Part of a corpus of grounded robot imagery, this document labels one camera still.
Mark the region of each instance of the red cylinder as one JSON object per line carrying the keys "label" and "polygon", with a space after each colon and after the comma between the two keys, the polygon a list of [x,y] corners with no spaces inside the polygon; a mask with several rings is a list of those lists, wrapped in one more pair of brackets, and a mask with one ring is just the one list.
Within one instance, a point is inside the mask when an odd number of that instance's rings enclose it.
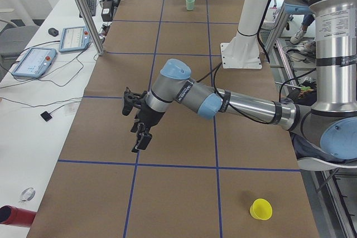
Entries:
{"label": "red cylinder", "polygon": [[0,224],[31,227],[35,216],[36,212],[14,206],[3,206],[0,208]]}

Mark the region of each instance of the brown table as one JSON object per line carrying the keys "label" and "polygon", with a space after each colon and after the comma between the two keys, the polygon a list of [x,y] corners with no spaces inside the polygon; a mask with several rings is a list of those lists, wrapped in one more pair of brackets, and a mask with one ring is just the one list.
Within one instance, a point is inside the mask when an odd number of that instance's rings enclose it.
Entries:
{"label": "brown table", "polygon": [[[122,0],[28,238],[318,237],[287,132],[231,114],[205,120],[173,103],[134,154],[126,86],[150,88],[167,59],[200,78],[220,62],[244,0]],[[204,81],[211,83],[210,77]],[[218,87],[277,100],[268,64],[220,70]],[[249,214],[256,198],[268,221]]]}

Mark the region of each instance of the warning label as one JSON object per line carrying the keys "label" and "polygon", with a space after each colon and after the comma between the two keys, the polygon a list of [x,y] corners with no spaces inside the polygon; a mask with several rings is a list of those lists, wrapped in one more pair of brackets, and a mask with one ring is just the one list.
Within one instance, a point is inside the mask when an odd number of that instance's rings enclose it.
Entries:
{"label": "warning label", "polygon": [[357,36],[357,9],[336,11],[316,17],[316,41],[336,37]]}

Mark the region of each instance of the blue and white control device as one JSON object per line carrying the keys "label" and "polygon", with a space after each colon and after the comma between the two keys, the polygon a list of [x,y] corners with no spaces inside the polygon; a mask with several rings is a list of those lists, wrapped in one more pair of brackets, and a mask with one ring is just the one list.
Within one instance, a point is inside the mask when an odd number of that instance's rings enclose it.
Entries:
{"label": "blue and white control device", "polygon": [[90,42],[87,27],[64,28],[61,35],[59,52],[82,51]]}
{"label": "blue and white control device", "polygon": [[13,76],[40,78],[57,55],[54,48],[32,47],[12,72]]}

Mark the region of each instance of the cup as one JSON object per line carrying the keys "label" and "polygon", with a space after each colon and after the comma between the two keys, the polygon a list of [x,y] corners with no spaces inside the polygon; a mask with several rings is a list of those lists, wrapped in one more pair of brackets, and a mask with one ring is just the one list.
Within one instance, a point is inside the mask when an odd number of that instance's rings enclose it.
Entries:
{"label": "cup", "polygon": [[0,208],[0,224],[4,225],[31,227],[35,216],[36,212],[14,206]]}
{"label": "cup", "polygon": [[188,11],[193,11],[195,8],[195,0],[186,0],[186,9]]}
{"label": "cup", "polygon": [[268,220],[273,215],[273,208],[267,200],[259,198],[250,206],[249,212],[256,220]]}

